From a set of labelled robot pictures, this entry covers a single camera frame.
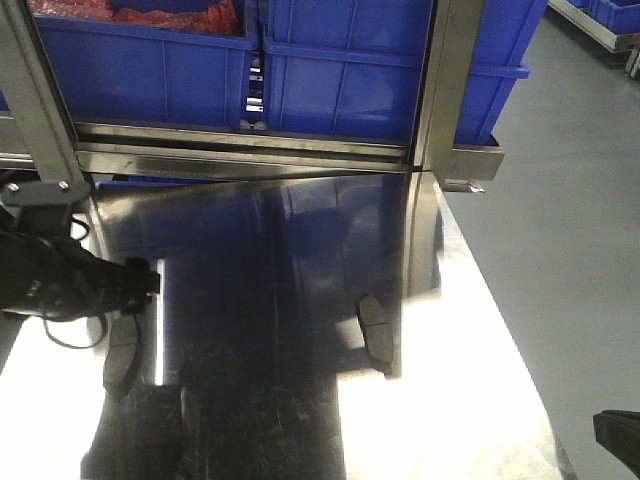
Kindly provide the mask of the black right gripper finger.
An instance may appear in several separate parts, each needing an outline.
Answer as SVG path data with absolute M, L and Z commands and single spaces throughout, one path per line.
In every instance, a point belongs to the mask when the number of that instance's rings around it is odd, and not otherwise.
M 639 413 L 604 410 L 593 416 L 596 442 L 639 477 Z

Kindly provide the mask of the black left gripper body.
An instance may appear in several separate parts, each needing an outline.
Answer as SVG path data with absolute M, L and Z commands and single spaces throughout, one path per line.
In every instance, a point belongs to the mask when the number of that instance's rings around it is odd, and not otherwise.
M 56 322 L 144 311 L 161 275 L 144 258 L 103 260 L 73 239 L 1 234 L 1 311 Z

